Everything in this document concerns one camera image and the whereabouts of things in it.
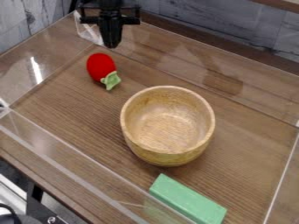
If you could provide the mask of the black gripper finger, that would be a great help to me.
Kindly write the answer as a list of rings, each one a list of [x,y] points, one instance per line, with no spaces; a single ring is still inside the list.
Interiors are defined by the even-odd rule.
[[[107,48],[112,47],[112,43],[111,43],[111,35],[110,35],[110,23],[107,20],[100,19],[99,20],[99,30],[100,30],[100,35],[103,38],[103,42]]]
[[[122,41],[123,24],[120,20],[114,20],[111,22],[111,45],[114,48],[118,47]]]

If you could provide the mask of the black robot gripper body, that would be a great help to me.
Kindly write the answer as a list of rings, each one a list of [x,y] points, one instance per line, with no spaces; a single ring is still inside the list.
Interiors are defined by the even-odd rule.
[[[96,16],[88,16],[86,10],[98,10]],[[80,22],[99,25],[102,21],[116,20],[122,25],[140,24],[140,6],[126,0],[79,0]]]

